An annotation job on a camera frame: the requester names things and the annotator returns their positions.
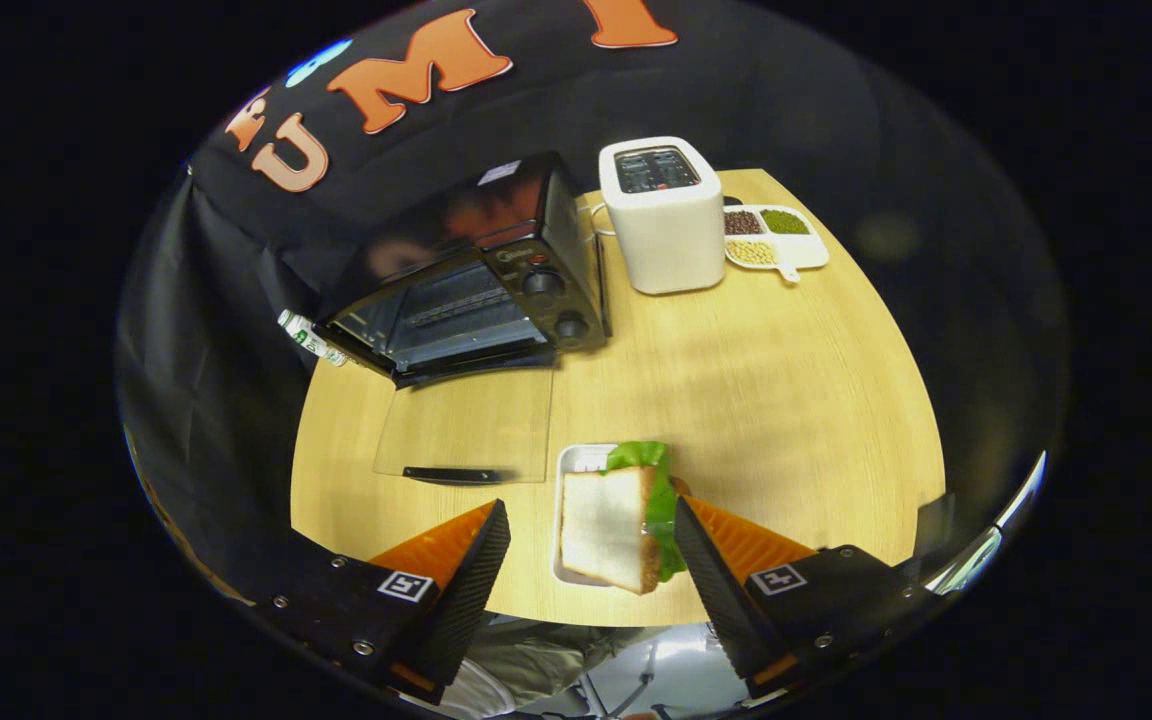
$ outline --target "label sticker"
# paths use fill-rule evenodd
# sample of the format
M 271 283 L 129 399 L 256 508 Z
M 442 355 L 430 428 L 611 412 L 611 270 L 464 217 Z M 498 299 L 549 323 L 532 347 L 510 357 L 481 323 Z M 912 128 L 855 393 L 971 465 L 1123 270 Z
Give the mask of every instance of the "label sticker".
M 384 583 L 380 583 L 376 592 L 401 598 L 401 600 L 409 602 L 419 602 L 420 598 L 425 596 L 425 591 L 429 591 L 430 585 L 433 584 L 433 578 L 424 578 L 420 575 L 408 575 L 407 573 L 394 570 L 393 575 L 389 575 L 388 578 L 385 578 Z
M 495 168 L 483 173 L 483 179 L 480 179 L 479 184 L 486 184 L 494 181 L 494 179 L 511 176 L 511 174 L 518 168 L 518 162 L 522 162 L 522 160 L 498 165 Z
M 789 564 L 781 564 L 780 568 L 755 573 L 750 575 L 750 578 L 753 578 L 755 585 L 758 585 L 758 589 L 768 596 L 793 591 L 795 588 L 803 588 L 803 585 L 808 584 L 803 575 L 799 575 L 799 571 Z

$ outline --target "small bottle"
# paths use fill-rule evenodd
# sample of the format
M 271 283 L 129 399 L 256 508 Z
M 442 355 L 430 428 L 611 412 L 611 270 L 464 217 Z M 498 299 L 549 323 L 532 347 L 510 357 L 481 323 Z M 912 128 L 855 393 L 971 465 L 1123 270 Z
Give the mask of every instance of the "small bottle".
M 338 367 L 344 365 L 347 357 L 336 348 L 328 346 L 323 338 L 317 336 L 312 329 L 314 324 L 305 316 L 293 313 L 291 310 L 283 310 L 278 317 L 278 324 L 287 331 L 291 340 L 310 353 L 325 357 L 328 363 Z

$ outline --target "white plate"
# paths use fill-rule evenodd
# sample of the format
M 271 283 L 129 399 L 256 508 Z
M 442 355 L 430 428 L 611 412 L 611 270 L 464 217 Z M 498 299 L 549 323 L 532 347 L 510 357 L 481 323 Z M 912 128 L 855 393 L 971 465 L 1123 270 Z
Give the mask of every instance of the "white plate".
M 776 251 L 776 265 L 753 265 L 750 263 L 742 263 L 735 258 L 732 258 L 732 251 L 727 252 L 727 259 L 732 260 L 742 268 L 751 270 L 780 270 L 781 275 L 785 276 L 786 281 L 798 282 L 799 274 L 797 270 L 803 268 L 820 268 L 829 260 L 829 250 L 824 245 L 824 241 L 820 240 L 820 234 L 814 228 L 812 220 L 809 220 L 806 215 L 801 213 L 795 209 L 787 209 L 786 205 L 727 205 L 723 209 L 723 213 L 733 213 L 733 211 L 748 210 L 749 213 L 755 214 L 755 219 L 758 220 L 758 227 L 763 228 L 763 233 L 758 234 L 728 234 L 725 236 L 728 242 L 730 241 L 742 241 L 742 242 L 765 242 L 772 245 L 772 249 Z M 775 233 L 767 227 L 767 220 L 763 219 L 764 210 L 780 210 L 782 213 L 791 214 L 808 227 L 809 233 L 806 234 L 788 234 L 788 233 Z
M 554 475 L 554 539 L 550 551 L 550 564 L 553 566 L 554 577 L 563 583 L 612 588 L 611 583 L 604 583 L 602 579 L 589 578 L 563 568 L 562 548 L 559 547 L 559 544 L 562 541 L 563 475 L 592 473 L 594 470 L 605 470 L 607 469 L 607 455 L 615 449 L 616 444 L 570 445 L 558 454 L 558 475 Z

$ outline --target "letter m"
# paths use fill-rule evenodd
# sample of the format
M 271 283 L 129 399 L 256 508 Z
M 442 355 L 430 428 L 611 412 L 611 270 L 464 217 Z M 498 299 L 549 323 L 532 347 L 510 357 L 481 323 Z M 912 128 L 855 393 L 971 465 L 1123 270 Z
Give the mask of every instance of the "letter m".
M 433 69 L 442 74 L 439 90 L 454 92 L 475 85 L 513 68 L 509 58 L 493 55 L 483 44 L 470 18 L 473 10 L 457 10 L 431 20 L 412 35 L 407 59 L 366 59 L 349 65 L 332 78 L 329 91 L 340 91 L 364 114 L 362 129 L 374 135 L 396 123 L 407 114 L 401 103 L 389 103 L 382 94 L 402 97 L 412 103 L 429 103 L 434 93 Z

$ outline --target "lettuce leaf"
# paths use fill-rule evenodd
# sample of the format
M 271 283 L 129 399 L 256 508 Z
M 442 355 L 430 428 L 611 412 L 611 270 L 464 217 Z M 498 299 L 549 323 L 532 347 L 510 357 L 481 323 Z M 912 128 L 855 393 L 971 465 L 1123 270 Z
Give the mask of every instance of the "lettuce leaf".
M 607 456 L 606 475 L 621 468 L 654 468 L 655 484 L 652 497 L 647 499 L 646 532 L 660 544 L 660 582 L 665 583 L 675 573 L 687 569 L 682 552 L 673 539 L 673 514 L 675 514 L 679 493 L 669 483 L 669 454 L 664 442 L 622 442 Z

